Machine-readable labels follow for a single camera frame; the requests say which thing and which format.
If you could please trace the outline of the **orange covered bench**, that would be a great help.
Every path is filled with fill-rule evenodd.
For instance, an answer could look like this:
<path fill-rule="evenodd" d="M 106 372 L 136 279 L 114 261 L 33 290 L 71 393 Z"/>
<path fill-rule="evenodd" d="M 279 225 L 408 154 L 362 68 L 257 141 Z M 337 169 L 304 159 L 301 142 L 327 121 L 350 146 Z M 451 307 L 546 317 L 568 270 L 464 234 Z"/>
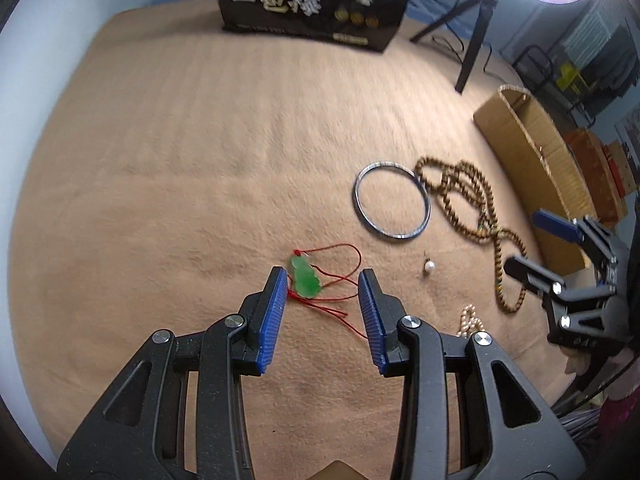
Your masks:
<path fill-rule="evenodd" d="M 603 143 L 578 128 L 563 136 L 585 179 L 599 221 L 613 229 L 628 214 L 626 197 L 639 189 L 639 169 L 626 143 Z"/>

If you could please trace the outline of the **tan blanket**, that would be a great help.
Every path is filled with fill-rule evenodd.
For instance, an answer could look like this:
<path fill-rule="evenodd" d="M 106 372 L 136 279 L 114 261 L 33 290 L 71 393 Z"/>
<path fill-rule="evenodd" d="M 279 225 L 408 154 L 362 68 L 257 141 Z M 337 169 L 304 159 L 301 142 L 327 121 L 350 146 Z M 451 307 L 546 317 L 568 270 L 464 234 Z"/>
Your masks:
<path fill-rule="evenodd" d="M 9 296 L 24 383 L 61 452 L 154 330 L 204 330 L 239 309 L 294 249 L 333 273 L 375 270 L 389 294 L 454 333 L 466 306 L 554 401 L 570 381 L 528 298 L 495 302 L 494 258 L 440 210 L 406 244 L 363 229 L 352 182 L 370 162 L 475 164 L 500 221 L 538 256 L 526 212 L 473 113 L 502 85 L 409 39 L 385 52 L 221 27 L 210 1 L 128 11 L 96 35 L 32 155 L 14 220 Z M 423 274 L 425 256 L 436 263 Z"/>

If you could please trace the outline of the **yellow box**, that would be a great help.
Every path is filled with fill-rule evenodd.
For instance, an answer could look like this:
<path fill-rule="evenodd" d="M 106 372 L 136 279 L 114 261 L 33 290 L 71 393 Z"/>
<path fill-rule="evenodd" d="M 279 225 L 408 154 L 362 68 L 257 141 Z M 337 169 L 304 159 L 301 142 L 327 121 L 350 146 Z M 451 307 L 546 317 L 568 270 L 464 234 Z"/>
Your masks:
<path fill-rule="evenodd" d="M 582 73 L 572 62 L 566 62 L 560 67 L 560 76 L 556 80 L 558 88 L 565 92 L 571 91 L 575 94 L 583 94 L 588 86 L 582 78 Z"/>

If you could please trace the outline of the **brown cardboard box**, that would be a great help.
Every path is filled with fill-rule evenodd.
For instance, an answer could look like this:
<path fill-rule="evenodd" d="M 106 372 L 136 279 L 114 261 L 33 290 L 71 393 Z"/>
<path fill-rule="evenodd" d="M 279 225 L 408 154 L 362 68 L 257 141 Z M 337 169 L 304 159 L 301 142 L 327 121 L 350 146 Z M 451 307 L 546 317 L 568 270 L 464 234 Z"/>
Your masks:
<path fill-rule="evenodd" d="M 545 209 L 566 220 L 597 215 L 574 156 L 544 107 L 525 89 L 504 84 L 473 114 L 531 216 Z"/>

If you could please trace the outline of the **silver blue bangle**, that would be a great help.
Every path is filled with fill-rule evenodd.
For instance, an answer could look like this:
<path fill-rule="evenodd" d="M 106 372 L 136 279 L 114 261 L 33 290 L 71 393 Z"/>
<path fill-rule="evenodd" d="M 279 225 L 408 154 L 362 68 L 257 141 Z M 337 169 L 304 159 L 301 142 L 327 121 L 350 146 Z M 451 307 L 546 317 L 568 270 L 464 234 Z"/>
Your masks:
<path fill-rule="evenodd" d="M 364 166 L 350 197 L 363 229 L 386 243 L 412 242 L 431 223 L 430 194 L 416 173 L 399 162 L 377 160 Z"/>

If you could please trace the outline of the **pearl earring with stud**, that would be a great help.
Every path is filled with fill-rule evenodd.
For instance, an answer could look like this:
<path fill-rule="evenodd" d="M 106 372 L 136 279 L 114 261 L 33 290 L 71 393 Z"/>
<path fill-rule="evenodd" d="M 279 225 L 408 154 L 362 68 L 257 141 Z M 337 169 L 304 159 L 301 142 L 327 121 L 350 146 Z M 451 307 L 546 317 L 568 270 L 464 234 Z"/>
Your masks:
<path fill-rule="evenodd" d="M 425 256 L 423 263 L 423 274 L 431 275 L 436 269 L 436 263 L 430 256 Z"/>

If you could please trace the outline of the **black clothes rack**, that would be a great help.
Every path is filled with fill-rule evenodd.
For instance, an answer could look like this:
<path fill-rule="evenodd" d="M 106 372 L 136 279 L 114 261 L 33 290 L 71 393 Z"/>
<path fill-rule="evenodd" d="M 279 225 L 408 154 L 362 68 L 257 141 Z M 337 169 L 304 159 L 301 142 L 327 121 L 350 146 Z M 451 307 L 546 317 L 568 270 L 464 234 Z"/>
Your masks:
<path fill-rule="evenodd" d="M 534 96 L 593 125 L 639 83 L 639 52 L 629 18 L 593 3 L 550 46 L 528 44 L 512 63 Z"/>

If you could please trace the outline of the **black tripod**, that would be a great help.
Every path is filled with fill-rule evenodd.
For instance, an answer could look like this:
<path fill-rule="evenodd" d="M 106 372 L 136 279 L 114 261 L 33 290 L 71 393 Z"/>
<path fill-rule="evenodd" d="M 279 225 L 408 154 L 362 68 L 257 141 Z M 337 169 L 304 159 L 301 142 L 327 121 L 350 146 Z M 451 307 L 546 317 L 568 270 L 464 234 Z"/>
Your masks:
<path fill-rule="evenodd" d="M 465 55 L 462 58 L 460 73 L 454 90 L 459 94 L 463 93 L 463 90 L 468 82 L 472 69 L 474 67 L 477 55 L 480 53 L 480 48 L 483 47 L 485 36 L 487 34 L 490 21 L 494 16 L 498 0 L 464 0 L 462 3 L 457 4 L 447 13 L 442 14 L 433 23 L 421 29 L 420 32 L 414 34 L 409 41 L 413 44 L 420 42 L 425 36 L 431 34 L 436 29 L 441 28 L 444 25 L 449 25 L 462 14 L 465 14 L 469 10 L 478 7 L 477 18 L 472 30 L 471 38 L 468 45 L 465 47 Z"/>

